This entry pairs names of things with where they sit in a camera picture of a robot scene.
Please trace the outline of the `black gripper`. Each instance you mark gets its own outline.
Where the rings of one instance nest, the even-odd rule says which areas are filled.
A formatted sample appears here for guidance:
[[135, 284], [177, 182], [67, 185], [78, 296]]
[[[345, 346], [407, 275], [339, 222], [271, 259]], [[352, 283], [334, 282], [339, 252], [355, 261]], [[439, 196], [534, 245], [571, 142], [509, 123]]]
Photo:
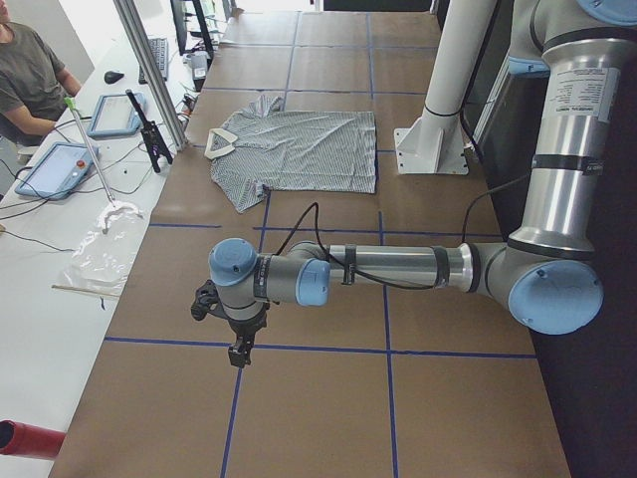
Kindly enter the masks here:
[[256, 334], [267, 326], [268, 305], [262, 304], [260, 310], [247, 320], [230, 320], [231, 330], [236, 335], [235, 343], [228, 348], [230, 365], [245, 367], [251, 364], [251, 349], [254, 346]]

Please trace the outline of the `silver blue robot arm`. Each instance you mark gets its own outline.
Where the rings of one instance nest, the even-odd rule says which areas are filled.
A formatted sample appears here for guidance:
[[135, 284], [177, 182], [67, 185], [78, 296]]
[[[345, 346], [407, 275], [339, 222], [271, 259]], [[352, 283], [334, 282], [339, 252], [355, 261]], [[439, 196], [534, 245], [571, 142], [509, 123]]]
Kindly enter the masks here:
[[195, 320], [213, 315], [236, 336], [229, 361], [250, 363], [274, 303], [321, 306], [333, 281], [404, 290], [455, 287], [494, 299], [522, 325], [563, 335], [603, 303], [586, 236], [623, 66], [636, 55], [632, 1], [518, 1], [509, 71], [548, 80], [521, 226], [500, 243], [455, 248], [323, 245], [286, 240], [274, 254], [230, 238], [209, 255]]

